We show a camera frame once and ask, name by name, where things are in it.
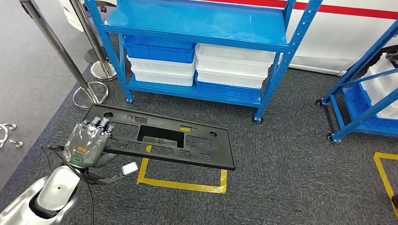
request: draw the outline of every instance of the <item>yellow tape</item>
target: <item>yellow tape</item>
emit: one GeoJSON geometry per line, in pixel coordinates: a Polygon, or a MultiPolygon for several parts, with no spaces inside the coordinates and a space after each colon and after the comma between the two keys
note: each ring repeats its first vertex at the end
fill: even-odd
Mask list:
{"type": "MultiPolygon", "coordinates": [[[[379,171],[380,177],[382,178],[384,187],[387,191],[388,197],[391,199],[394,196],[394,192],[391,188],[390,182],[388,181],[386,172],[385,172],[382,162],[380,160],[381,158],[398,160],[398,155],[376,152],[375,155],[373,156],[373,159],[375,160],[375,163],[376,163],[377,170],[379,171]]],[[[392,202],[391,202],[391,205],[392,205],[392,208],[394,209],[395,216],[398,218],[397,208],[395,207],[395,205],[392,202]]]]}
{"type": "MultiPolygon", "coordinates": [[[[146,147],[146,151],[150,152],[152,146],[148,145],[146,147]]],[[[201,191],[201,192],[209,192],[209,193],[219,193],[225,194],[227,191],[227,171],[221,170],[220,175],[220,185],[219,186],[210,186],[210,185],[200,185],[200,184],[189,184],[189,183],[181,183],[169,180],[156,180],[145,178],[146,167],[148,166],[148,159],[143,158],[141,162],[141,167],[139,169],[139,174],[137,178],[137,184],[143,183],[157,187],[163,188],[176,188],[190,191],[201,191]]]]}

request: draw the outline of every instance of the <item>white bin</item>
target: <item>white bin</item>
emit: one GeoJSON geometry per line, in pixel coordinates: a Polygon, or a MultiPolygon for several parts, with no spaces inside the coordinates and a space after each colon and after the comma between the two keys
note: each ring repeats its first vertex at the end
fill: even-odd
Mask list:
{"type": "Polygon", "coordinates": [[[248,75],[237,73],[220,73],[215,70],[197,68],[198,81],[226,84],[247,88],[261,88],[266,75],[248,75]]]}
{"type": "MultiPolygon", "coordinates": [[[[373,66],[369,67],[367,73],[363,77],[394,69],[394,66],[385,58],[385,56],[386,53],[383,53],[380,60],[373,66]]],[[[371,105],[375,105],[393,90],[398,88],[398,73],[363,81],[361,82],[361,85],[369,95],[371,105]]],[[[377,116],[386,119],[398,119],[398,100],[381,110],[377,116]]]]}
{"type": "Polygon", "coordinates": [[[193,59],[192,63],[145,60],[130,57],[127,57],[127,59],[131,63],[131,70],[133,72],[139,70],[156,73],[173,73],[180,75],[192,75],[195,71],[196,63],[196,59],[193,59]]]}
{"type": "Polygon", "coordinates": [[[162,73],[162,72],[151,72],[144,70],[134,70],[134,75],[137,81],[152,82],[152,83],[165,83],[172,85],[181,86],[192,86],[193,75],[192,74],[175,74],[175,73],[162,73]]]}
{"type": "Polygon", "coordinates": [[[268,68],[274,61],[274,52],[234,48],[219,45],[197,44],[197,69],[268,76],[268,68]]]}

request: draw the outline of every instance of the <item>carpet floor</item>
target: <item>carpet floor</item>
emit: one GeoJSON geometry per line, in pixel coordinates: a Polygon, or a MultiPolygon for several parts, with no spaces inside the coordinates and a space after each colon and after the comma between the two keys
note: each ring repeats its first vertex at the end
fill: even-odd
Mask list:
{"type": "MultiPolygon", "coordinates": [[[[106,82],[107,105],[228,128],[237,169],[228,172],[225,194],[137,185],[138,173],[109,186],[92,186],[94,224],[396,224],[373,155],[397,153],[398,140],[351,134],[339,144],[327,141],[325,111],[314,102],[337,80],[289,69],[261,124],[252,121],[253,108],[237,105],[143,92],[134,92],[134,102],[127,104],[118,81],[106,82]]],[[[0,210],[50,173],[40,145],[63,145],[83,114],[69,95],[0,192],[0,210]]],[[[60,160],[49,154],[53,167],[58,166],[60,160]]],[[[132,161],[141,163],[140,158],[119,156],[94,172],[114,175],[132,161]]],[[[382,162],[393,188],[398,188],[398,162],[382,162]]],[[[149,160],[146,177],[218,185],[220,170],[149,160]]],[[[91,204],[85,184],[78,194],[81,203],[68,224],[88,225],[91,204]]]]}

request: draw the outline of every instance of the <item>blue cart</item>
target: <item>blue cart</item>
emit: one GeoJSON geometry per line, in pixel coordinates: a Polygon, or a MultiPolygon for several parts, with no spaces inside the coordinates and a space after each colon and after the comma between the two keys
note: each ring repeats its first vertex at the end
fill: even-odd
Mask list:
{"type": "Polygon", "coordinates": [[[335,133],[328,133],[329,141],[340,142],[343,136],[351,132],[398,136],[398,120],[380,119],[377,117],[384,108],[398,99],[398,88],[389,95],[381,99],[375,105],[370,104],[367,93],[362,89],[360,82],[375,79],[381,76],[390,75],[398,72],[398,68],[391,69],[372,76],[352,80],[379,51],[387,44],[391,38],[398,34],[398,19],[391,27],[373,44],[373,46],[357,61],[339,82],[321,99],[316,101],[318,106],[331,103],[340,130],[335,133]],[[338,107],[336,96],[342,95],[345,105],[351,117],[351,122],[345,124],[338,107]]]}

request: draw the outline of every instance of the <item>white vehicle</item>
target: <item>white vehicle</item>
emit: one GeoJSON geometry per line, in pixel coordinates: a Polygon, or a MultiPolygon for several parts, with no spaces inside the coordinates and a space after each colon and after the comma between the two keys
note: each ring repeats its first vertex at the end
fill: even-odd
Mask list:
{"type": "MultiPolygon", "coordinates": [[[[69,0],[60,0],[69,23],[83,31],[69,0]]],[[[116,0],[97,1],[99,6],[116,6],[116,0]]],[[[241,0],[242,4],[283,7],[285,0],[241,0]]],[[[290,39],[308,0],[298,0],[292,12],[290,39]]],[[[398,18],[395,0],[323,0],[290,67],[343,75],[398,18]]],[[[397,49],[398,38],[386,47],[397,49]]]]}

